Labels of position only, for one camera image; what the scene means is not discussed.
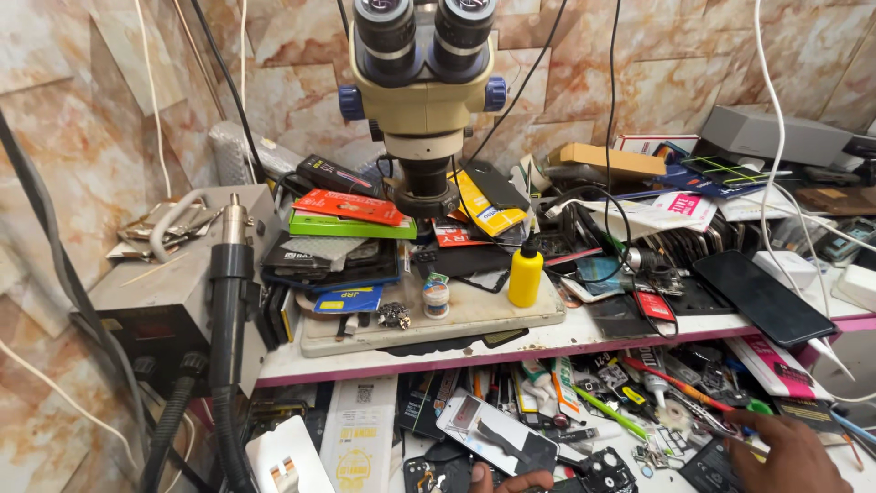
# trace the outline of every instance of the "smartphone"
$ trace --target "smartphone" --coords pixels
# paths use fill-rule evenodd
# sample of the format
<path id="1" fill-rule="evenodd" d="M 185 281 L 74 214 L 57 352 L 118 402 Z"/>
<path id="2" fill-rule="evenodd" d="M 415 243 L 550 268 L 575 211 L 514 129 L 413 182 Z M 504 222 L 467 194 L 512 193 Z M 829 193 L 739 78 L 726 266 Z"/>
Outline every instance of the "smartphone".
<path id="1" fill-rule="evenodd" d="M 736 250 L 694 262 L 694 271 L 780 347 L 837 332 L 837 326 Z"/>

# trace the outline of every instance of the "yellow bottle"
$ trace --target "yellow bottle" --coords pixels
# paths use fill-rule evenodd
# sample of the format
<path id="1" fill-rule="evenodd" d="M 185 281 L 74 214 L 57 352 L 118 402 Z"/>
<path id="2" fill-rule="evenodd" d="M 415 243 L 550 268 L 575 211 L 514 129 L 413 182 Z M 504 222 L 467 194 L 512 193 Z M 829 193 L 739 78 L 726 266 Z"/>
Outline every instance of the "yellow bottle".
<path id="1" fill-rule="evenodd" d="M 544 257 L 539 253 L 535 237 L 529 238 L 511 258 L 511 279 L 508 281 L 508 299 L 520 308 L 535 304 L 541 282 L 541 268 Z"/>

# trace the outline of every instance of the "microscope focus knob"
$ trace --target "microscope focus knob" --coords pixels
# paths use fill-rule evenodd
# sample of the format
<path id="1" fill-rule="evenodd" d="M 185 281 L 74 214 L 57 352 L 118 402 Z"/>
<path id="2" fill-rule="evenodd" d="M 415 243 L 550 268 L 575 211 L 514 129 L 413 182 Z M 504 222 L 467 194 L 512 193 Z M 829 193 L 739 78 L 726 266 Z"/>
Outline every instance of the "microscope focus knob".
<path id="1" fill-rule="evenodd" d="M 337 103 L 341 116 L 347 120 L 364 120 L 365 109 L 362 106 L 362 93 L 354 84 L 343 84 L 337 88 Z"/>
<path id="2" fill-rule="evenodd" d="M 505 79 L 499 75 L 491 75 L 484 92 L 486 93 L 484 111 L 500 111 L 505 108 L 505 100 L 508 98 Z"/>

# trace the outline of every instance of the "yellow packet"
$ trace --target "yellow packet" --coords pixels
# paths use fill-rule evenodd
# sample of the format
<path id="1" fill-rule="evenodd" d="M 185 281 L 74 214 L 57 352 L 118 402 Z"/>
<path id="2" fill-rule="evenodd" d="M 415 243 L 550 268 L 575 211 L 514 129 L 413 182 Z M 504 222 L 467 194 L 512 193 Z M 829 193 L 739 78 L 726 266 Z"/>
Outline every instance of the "yellow packet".
<path id="1" fill-rule="evenodd" d="M 448 179 L 451 182 L 454 181 L 451 178 L 452 175 L 453 173 L 448 173 Z M 465 201 L 465 207 L 474 216 L 475 224 L 490 236 L 497 236 L 526 218 L 526 213 L 520 209 L 496 209 L 493 207 L 465 171 L 460 171 L 456 175 L 456 180 L 459 181 L 459 193 Z M 459 211 L 465 214 L 465 208 L 462 205 L 460 205 Z"/>

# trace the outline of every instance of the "green screwdriver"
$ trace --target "green screwdriver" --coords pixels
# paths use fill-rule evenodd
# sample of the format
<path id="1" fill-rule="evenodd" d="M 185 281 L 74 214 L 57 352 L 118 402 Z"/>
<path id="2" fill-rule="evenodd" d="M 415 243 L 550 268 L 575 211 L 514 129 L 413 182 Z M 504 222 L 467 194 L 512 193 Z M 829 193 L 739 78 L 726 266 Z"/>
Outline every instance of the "green screwdriver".
<path id="1" fill-rule="evenodd" d="M 575 392 L 579 396 L 581 396 L 585 401 L 593 404 L 594 407 L 596 407 L 600 411 L 604 412 L 607 416 L 610 416 L 611 418 L 614 418 L 615 420 L 617 420 L 618 424 L 620 424 L 621 426 L 623 426 L 627 430 L 635 433 L 636 436 L 643 439 L 644 441 L 648 440 L 648 433 L 645 430 L 643 430 L 641 426 L 636 425 L 629 418 L 625 418 L 624 416 L 621 416 L 621 414 L 619 412 L 608 407 L 607 405 L 605 405 L 604 402 L 602 402 L 599 399 L 588 394 L 585 390 L 579 389 L 578 387 L 576 387 L 574 385 L 572 386 L 572 389 L 574 389 Z"/>

